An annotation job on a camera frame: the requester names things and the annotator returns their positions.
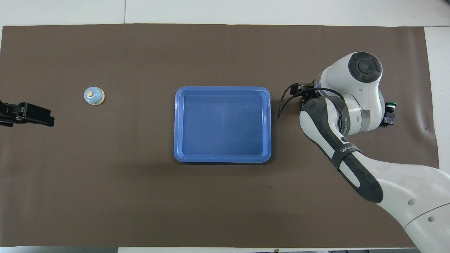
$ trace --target black wire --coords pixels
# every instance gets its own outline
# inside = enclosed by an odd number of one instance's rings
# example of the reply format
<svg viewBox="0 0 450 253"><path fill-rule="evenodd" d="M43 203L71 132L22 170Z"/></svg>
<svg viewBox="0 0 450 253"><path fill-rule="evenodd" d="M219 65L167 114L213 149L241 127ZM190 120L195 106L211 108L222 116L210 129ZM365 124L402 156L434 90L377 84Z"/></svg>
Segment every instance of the black wire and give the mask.
<svg viewBox="0 0 450 253"><path fill-rule="evenodd" d="M280 113L281 113L280 110L281 110L281 105L283 104L284 95L286 95L286 92L287 92L290 88L294 87L295 85L298 85L298 82L289 85L289 87L287 87L287 88L284 90L283 95L281 95L280 107L278 108L278 117L280 117Z"/></svg>
<svg viewBox="0 0 450 253"><path fill-rule="evenodd" d="M335 90L332 90L332 89L328 89L328 88L309 88L309 89L306 89L306 90L301 90L301 91L295 93L294 95L292 95L292 96L291 96L291 97L283 104L283 106L281 106L281 103L283 102L283 97L284 97L284 96L281 97L280 108L279 108L279 110L278 110L277 118L280 118L281 112L283 111L284 107L289 103L289 101L291 101L293 98L299 96L301 93L304 93L304 92L307 92L307 91L310 91L310 90L326 90L326 91L330 91L330 92L333 92L334 94L338 95L342 100L344 100L344 97L341 95L341 93L339 93L339 92L337 92L337 91L335 91Z"/></svg>

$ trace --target rectangular tray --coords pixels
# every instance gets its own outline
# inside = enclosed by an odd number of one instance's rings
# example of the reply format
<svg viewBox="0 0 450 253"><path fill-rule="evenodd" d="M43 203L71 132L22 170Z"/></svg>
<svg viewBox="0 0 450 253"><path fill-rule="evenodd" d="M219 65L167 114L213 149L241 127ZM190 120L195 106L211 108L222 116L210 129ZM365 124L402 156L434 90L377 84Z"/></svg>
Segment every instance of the rectangular tray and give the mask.
<svg viewBox="0 0 450 253"><path fill-rule="evenodd" d="M272 153L263 87L186 86L175 95L174 155L184 163L263 163Z"/></svg>

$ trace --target white table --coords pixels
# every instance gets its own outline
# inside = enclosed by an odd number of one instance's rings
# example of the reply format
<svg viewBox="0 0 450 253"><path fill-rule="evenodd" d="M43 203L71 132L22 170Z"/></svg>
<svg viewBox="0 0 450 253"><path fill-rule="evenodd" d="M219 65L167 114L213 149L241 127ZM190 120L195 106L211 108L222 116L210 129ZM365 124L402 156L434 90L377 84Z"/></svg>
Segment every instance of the white table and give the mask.
<svg viewBox="0 0 450 253"><path fill-rule="evenodd" d="M440 169L450 173L450 4L445 0L0 0L0 26L207 23L424 26ZM266 252L300 248L119 248L137 252Z"/></svg>

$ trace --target brown tablecloth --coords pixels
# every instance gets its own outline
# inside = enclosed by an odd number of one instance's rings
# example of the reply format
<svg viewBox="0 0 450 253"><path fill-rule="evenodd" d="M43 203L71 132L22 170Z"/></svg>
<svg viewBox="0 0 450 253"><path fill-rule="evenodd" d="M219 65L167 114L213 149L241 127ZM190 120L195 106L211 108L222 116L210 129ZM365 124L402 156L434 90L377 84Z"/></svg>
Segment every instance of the brown tablecloth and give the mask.
<svg viewBox="0 0 450 253"><path fill-rule="evenodd" d="M383 64L397 122L348 139L365 155L438 167L421 27L117 24L4 27L0 99L54 127L0 128L0 246L412 247L302 133L298 103L272 110L264 164L182 164L182 86L284 88L346 54ZM100 106L83 92L98 86Z"/></svg>

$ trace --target black strap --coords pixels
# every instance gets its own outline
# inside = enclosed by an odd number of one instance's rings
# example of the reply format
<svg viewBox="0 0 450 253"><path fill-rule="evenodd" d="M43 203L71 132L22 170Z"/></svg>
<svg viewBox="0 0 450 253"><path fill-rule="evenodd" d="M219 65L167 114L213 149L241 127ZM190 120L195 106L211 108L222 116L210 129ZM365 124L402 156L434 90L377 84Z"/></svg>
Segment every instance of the black strap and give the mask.
<svg viewBox="0 0 450 253"><path fill-rule="evenodd" d="M334 104L334 107L339 111L341 115L341 122L339 124L339 131L343 136L347 136L350 131L350 113L348 112L347 104L344 100L336 96L329 96L327 99L330 99Z"/></svg>
<svg viewBox="0 0 450 253"><path fill-rule="evenodd" d="M339 146L333 154L333 157L331 157L331 163L336 169L339 169L339 165L341 164L342 159L351 152L360 151L359 148L355 146L355 144L349 142L342 144Z"/></svg>

